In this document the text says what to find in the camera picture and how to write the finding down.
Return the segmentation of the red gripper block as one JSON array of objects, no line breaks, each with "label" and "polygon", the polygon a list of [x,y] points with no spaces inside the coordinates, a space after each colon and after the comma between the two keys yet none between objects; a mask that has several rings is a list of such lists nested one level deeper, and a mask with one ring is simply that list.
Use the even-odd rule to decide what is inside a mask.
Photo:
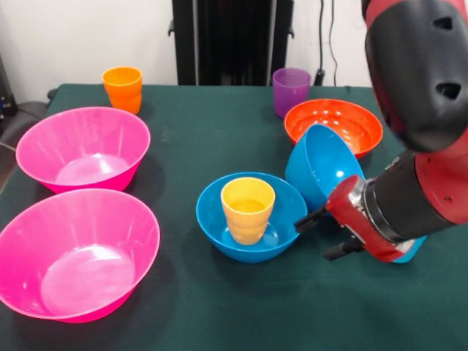
[{"label": "red gripper block", "polygon": [[336,260],[353,252],[366,251],[385,263],[408,263],[415,256],[415,240],[395,244],[383,236],[367,214],[364,201],[366,181],[358,175],[343,180],[330,194],[325,206],[310,211],[295,224],[297,233],[313,230],[321,219],[331,216],[351,232],[348,241],[326,249],[323,257]]}]

